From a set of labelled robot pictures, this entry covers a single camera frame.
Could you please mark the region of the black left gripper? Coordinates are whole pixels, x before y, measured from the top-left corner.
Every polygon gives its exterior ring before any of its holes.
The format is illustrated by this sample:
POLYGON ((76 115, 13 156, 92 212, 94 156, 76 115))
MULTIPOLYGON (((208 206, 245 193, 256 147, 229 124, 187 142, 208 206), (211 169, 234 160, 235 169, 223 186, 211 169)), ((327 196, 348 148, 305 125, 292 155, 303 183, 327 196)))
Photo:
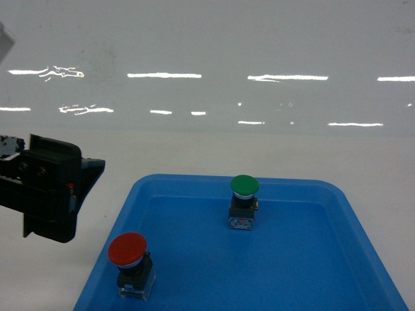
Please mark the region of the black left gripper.
POLYGON ((1 205, 21 212, 23 236, 74 239, 77 214, 105 169, 74 144, 39 135, 1 136, 1 205))

